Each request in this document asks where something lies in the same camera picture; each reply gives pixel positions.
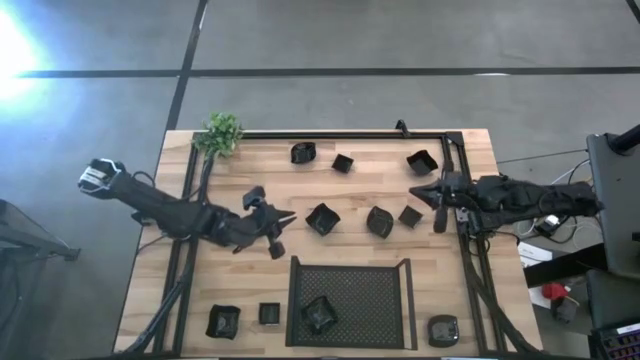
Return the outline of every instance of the black mesh basket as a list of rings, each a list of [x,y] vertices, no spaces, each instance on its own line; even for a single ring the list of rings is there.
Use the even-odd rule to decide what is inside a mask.
[[[400,271],[406,272],[402,294]],[[312,334],[302,309],[326,296],[338,321],[322,334]],[[407,296],[411,335],[404,343],[402,296]],[[301,265],[291,258],[286,346],[417,350],[411,262],[395,267]]]

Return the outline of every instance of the wooden tabletop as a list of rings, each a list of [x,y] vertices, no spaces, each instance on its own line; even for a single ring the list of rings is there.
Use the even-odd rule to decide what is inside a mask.
[[[485,129],[461,130],[474,179],[497,173],[497,165]],[[170,131],[164,141],[156,174],[157,187],[174,196],[181,195],[192,131]],[[298,219],[288,226],[280,240],[287,254],[271,260],[267,241],[237,255],[200,241],[191,290],[189,315],[183,342],[183,356],[211,357],[292,357],[292,356],[472,356],[477,355],[473,323],[464,281],[460,248],[453,216],[444,234],[433,232],[434,214],[427,205],[408,193],[408,188],[428,184],[438,174],[416,177],[405,158],[426,149],[442,164],[437,140],[318,140],[317,158],[305,165],[290,163],[290,148],[297,141],[242,140],[229,159],[218,159],[209,180],[213,203],[244,214],[242,195],[255,185],[264,186],[267,201],[279,209],[293,210]],[[331,169],[336,154],[355,160],[351,172]],[[201,161],[195,179],[199,179]],[[320,237],[304,221],[319,203],[326,203],[342,221],[325,237]],[[368,232],[365,219],[377,205],[397,218],[406,205],[425,214],[415,229],[398,221],[391,235],[382,240]],[[159,236],[157,228],[145,228],[141,245]],[[116,340],[122,350],[147,325],[162,297],[170,240],[160,241],[138,255]],[[349,348],[285,347],[290,259],[300,258],[312,265],[395,266],[410,258],[414,286],[418,350],[375,350]],[[541,348],[540,335],[529,300],[516,244],[509,236],[491,239],[489,253],[498,301],[517,329],[534,346]],[[280,326],[258,324],[258,304],[281,303]],[[209,311],[214,304],[241,308],[240,327],[234,340],[211,339],[205,335]],[[167,331],[171,346],[175,312]],[[455,315],[460,342],[451,348],[430,347],[426,341],[426,320],[438,314]],[[487,337],[491,323],[483,306]]]

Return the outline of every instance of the black plastic container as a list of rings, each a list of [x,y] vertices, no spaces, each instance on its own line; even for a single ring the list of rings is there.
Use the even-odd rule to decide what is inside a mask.
[[[313,209],[305,220],[318,234],[325,236],[330,233],[331,229],[340,221],[340,216],[338,216],[335,211],[329,209],[325,203],[321,203]]]
[[[238,333],[240,309],[235,306],[213,305],[205,334],[211,338],[233,340]]]
[[[312,142],[297,143],[291,148],[291,162],[306,164],[316,158],[316,144]]]
[[[438,168],[438,163],[429,155],[427,150],[420,150],[407,157],[409,166],[418,176],[424,176]]]
[[[351,165],[353,165],[353,159],[342,154],[338,154],[336,159],[333,161],[332,168],[340,171],[341,173],[348,173],[351,170]]]
[[[301,310],[302,321],[313,335],[325,334],[338,323],[336,310],[331,306],[326,296],[315,298]]]
[[[280,303],[260,303],[258,321],[261,325],[280,324]]]
[[[422,219],[422,214],[409,205],[405,206],[404,210],[402,210],[402,214],[400,214],[400,217],[398,218],[401,223],[412,229],[416,227],[416,224],[420,219]]]
[[[367,227],[372,233],[386,239],[393,229],[393,216],[388,211],[374,206],[367,216]]]

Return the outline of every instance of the concrete floor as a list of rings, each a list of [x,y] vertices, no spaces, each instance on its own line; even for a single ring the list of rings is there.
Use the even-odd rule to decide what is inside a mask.
[[[3,55],[0,75],[180,69],[196,7],[5,0],[0,33],[13,56]],[[193,67],[634,65],[640,25],[624,0],[210,0]],[[93,157],[153,173],[176,83],[0,78],[0,198],[83,249],[75,263],[47,265],[21,358],[111,351],[140,227],[125,205],[82,195],[76,181]],[[248,129],[390,128],[402,118],[413,128],[489,128],[496,158],[507,160],[581,149],[587,134],[636,125],[638,94],[640,75],[191,79],[177,128],[198,128],[211,111]],[[551,182],[584,158],[500,170]],[[595,241],[585,230],[577,246]],[[557,327],[541,329],[553,352]]]

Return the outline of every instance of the black crumpled object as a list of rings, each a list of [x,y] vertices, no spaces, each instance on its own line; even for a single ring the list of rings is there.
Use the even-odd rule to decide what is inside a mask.
[[[314,299],[301,310],[301,313],[302,321],[314,335],[324,334],[338,323],[336,310],[331,306],[326,296]]]

